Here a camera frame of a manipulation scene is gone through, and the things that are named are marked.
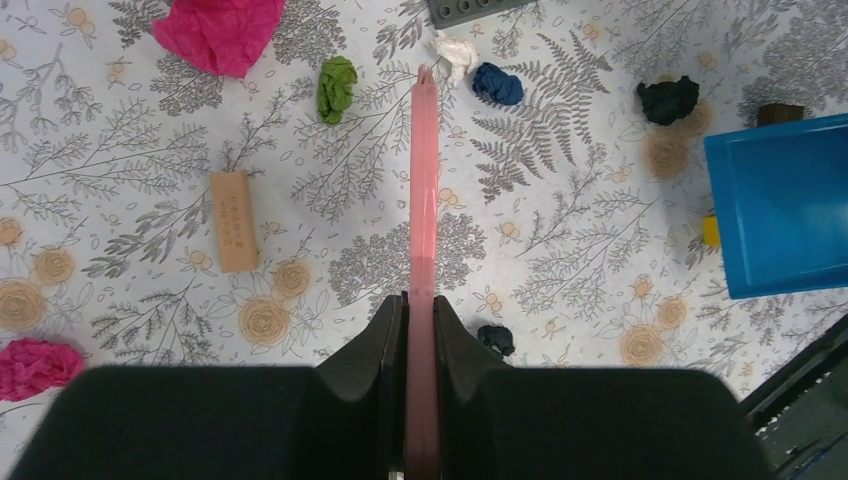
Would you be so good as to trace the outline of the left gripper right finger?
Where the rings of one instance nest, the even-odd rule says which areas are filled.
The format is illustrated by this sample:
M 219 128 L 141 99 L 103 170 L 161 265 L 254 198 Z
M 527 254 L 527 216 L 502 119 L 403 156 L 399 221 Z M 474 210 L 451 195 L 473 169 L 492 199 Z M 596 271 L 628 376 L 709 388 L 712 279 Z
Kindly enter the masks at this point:
M 736 398 L 701 370 L 519 368 L 434 302 L 446 479 L 770 479 Z

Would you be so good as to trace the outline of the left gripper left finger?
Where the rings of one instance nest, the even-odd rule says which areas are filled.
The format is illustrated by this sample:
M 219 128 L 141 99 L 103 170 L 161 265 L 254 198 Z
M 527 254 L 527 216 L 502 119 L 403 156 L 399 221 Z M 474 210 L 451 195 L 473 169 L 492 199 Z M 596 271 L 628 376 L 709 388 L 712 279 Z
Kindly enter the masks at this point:
M 406 299 L 316 367 L 104 366 L 45 415 L 14 479 L 385 479 L 402 451 Z

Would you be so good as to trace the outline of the pink hand broom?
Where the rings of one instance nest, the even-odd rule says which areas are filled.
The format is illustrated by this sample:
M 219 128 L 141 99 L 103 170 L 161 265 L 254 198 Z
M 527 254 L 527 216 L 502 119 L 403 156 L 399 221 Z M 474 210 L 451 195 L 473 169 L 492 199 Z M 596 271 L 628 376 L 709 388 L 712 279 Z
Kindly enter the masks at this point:
M 404 475 L 439 479 L 440 430 L 433 319 L 438 236 L 438 89 L 421 65 L 411 98 L 409 321 L 407 337 Z

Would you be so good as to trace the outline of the blue dustpan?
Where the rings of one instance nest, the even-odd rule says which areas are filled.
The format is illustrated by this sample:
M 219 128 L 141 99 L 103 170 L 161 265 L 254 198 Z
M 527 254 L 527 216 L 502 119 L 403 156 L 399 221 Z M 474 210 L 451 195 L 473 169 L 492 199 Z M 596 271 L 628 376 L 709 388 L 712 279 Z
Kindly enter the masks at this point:
M 846 286 L 846 115 L 712 135 L 704 148 L 731 298 Z

